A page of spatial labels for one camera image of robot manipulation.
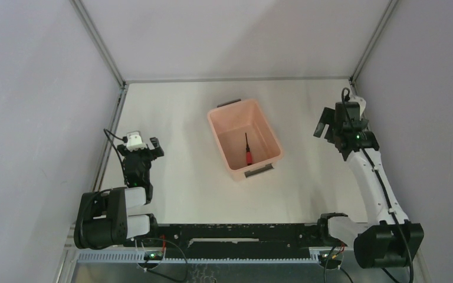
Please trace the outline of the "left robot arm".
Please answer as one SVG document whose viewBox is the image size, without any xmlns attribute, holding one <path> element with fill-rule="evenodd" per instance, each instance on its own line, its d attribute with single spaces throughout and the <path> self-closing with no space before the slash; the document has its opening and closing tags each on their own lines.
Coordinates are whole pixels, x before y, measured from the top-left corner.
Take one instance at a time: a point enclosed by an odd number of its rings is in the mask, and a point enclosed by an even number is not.
<svg viewBox="0 0 453 283">
<path fill-rule="evenodd" d="M 139 238 L 147 246 L 159 242 L 161 231 L 153 214 L 128 213 L 129 209 L 148 205 L 153 199 L 150 168 L 164 151 L 158 138 L 152 137 L 150 142 L 152 149 L 133 135 L 117 147 L 126 182 L 123 187 L 82 195 L 73 235 L 78 249 L 105 249 L 132 238 Z"/>
</svg>

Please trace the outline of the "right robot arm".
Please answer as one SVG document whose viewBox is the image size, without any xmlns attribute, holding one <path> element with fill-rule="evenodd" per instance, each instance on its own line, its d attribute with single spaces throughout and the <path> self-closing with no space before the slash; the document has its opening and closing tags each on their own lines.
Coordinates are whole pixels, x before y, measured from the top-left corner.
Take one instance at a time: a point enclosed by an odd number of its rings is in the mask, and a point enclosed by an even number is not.
<svg viewBox="0 0 453 283">
<path fill-rule="evenodd" d="M 367 213 L 357 223 L 345 213 L 324 213 L 315 224 L 159 224 L 157 235 L 189 259 L 205 261 L 335 261 L 350 248 L 361 268 L 413 264 L 424 238 L 398 203 L 382 166 L 379 144 L 357 102 L 324 108 L 314 131 L 343 156 L 352 170 Z"/>
</svg>

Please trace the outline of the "red handled screwdriver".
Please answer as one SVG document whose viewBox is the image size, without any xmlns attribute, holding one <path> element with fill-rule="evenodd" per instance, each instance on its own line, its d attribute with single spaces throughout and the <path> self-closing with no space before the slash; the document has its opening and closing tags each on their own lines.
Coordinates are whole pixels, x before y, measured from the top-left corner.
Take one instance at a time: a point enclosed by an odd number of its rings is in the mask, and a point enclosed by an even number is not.
<svg viewBox="0 0 453 283">
<path fill-rule="evenodd" d="M 245 143 L 246 143 L 246 163 L 248 166 L 252 165 L 253 164 L 253 160 L 252 160 L 252 154 L 251 154 L 251 150 L 250 150 L 250 146 L 249 146 L 249 143 L 248 143 L 248 136 L 247 136 L 247 133 L 245 133 Z"/>
</svg>

